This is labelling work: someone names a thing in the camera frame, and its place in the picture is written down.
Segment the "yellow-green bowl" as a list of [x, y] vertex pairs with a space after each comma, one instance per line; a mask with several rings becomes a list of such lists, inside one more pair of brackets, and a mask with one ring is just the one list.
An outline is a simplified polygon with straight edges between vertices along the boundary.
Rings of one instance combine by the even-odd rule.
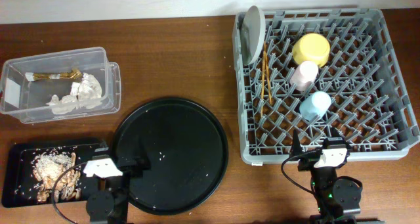
[[311, 61], [321, 68], [326, 65], [330, 50], [330, 43], [324, 36], [310, 33], [303, 35], [294, 44], [292, 57], [296, 64]]

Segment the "light blue cup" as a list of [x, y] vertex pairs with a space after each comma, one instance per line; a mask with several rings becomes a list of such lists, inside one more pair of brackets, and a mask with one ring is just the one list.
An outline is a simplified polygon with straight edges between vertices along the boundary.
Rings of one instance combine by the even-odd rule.
[[301, 103], [299, 112], [304, 119], [310, 121], [317, 116], [322, 118], [330, 106], [331, 97], [323, 91], [317, 91]]

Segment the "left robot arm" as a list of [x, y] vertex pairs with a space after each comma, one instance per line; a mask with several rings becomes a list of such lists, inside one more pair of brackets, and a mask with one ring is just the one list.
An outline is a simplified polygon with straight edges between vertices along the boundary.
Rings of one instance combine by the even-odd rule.
[[150, 169], [144, 146], [119, 144], [110, 150], [98, 148], [87, 162], [83, 173], [104, 181], [104, 186], [87, 200], [86, 211], [91, 223], [126, 223], [132, 192], [130, 184]]

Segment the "gold coffee stick wrapper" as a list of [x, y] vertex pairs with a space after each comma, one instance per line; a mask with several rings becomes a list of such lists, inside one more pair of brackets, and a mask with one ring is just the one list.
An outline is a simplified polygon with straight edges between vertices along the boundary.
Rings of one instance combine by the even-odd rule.
[[71, 72], [61, 73], [33, 73], [26, 72], [25, 78], [28, 81], [39, 81], [44, 79], [78, 79], [82, 76], [82, 73], [77, 69], [72, 69]]

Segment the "white napkin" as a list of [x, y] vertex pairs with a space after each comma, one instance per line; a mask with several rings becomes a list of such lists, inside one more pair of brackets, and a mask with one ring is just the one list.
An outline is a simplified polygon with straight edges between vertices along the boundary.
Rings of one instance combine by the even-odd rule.
[[73, 82], [69, 95], [61, 99], [53, 95], [47, 103], [48, 106], [56, 106], [52, 109], [53, 114], [63, 115], [72, 112], [78, 108], [93, 109], [102, 103], [99, 100], [102, 97], [102, 88], [99, 81], [88, 73], [83, 74], [80, 83]]

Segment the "pink cup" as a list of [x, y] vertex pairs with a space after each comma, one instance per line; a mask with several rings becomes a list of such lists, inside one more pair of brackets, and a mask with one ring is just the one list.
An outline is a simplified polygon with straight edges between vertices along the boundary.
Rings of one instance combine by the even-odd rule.
[[318, 75], [318, 65], [312, 61], [304, 61], [298, 65], [289, 82], [295, 84], [295, 89], [305, 91]]

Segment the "grey plate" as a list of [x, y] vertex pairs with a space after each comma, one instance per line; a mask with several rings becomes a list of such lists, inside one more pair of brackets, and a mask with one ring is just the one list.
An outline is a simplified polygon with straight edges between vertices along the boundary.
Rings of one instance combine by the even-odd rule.
[[241, 52], [244, 65], [253, 64], [263, 49], [265, 37], [265, 16], [257, 6], [251, 6], [245, 14], [241, 28]]

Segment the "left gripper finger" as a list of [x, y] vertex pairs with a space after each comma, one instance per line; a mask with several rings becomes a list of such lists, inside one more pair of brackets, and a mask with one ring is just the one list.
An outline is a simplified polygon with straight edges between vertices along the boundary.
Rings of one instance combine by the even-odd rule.
[[101, 140], [98, 143], [98, 146], [94, 150], [95, 152], [107, 152], [108, 151], [108, 145], [107, 142], [104, 140]]
[[145, 149], [141, 140], [137, 141], [136, 162], [137, 162], [137, 165], [140, 167], [141, 170], [149, 170], [150, 169], [150, 160], [148, 158], [147, 151], [146, 151], [146, 149]]

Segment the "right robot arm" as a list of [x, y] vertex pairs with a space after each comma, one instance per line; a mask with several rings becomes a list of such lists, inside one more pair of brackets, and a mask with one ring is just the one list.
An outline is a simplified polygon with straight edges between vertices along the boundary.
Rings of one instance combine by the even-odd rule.
[[333, 128], [322, 146], [304, 151], [298, 133], [293, 132], [290, 161], [298, 162], [299, 171], [310, 172], [310, 190], [318, 205], [318, 215], [310, 223], [355, 223], [361, 212], [362, 182], [348, 176], [338, 176], [337, 170], [347, 163], [351, 146]]

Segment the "food scraps with rice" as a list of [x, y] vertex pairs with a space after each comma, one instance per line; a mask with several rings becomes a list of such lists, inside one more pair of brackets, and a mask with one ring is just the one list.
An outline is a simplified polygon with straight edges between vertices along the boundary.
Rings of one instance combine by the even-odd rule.
[[77, 187], [81, 177], [78, 169], [71, 169], [59, 178], [67, 169], [75, 166], [76, 159], [74, 152], [45, 152], [34, 158], [32, 176], [38, 182], [34, 186], [38, 203], [45, 203], [50, 197], [55, 202], [81, 199], [81, 189]]

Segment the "wooden chopstick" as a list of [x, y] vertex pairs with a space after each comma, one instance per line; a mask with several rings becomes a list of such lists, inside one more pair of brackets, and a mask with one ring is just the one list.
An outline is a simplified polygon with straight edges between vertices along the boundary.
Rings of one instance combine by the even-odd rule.
[[268, 100], [269, 100], [269, 103], [272, 104], [270, 72], [268, 69], [268, 53], [267, 53], [266, 42], [263, 43], [263, 71], [264, 71], [264, 78], [266, 79], [267, 87], [268, 87]]
[[262, 100], [262, 106], [260, 109], [260, 113], [261, 113], [261, 117], [263, 116], [263, 108], [264, 108], [264, 103], [265, 103], [265, 99], [264, 99], [264, 90], [265, 90], [265, 68], [266, 68], [266, 43], [263, 43], [263, 49], [262, 49], [262, 80], [261, 80], [261, 100]]

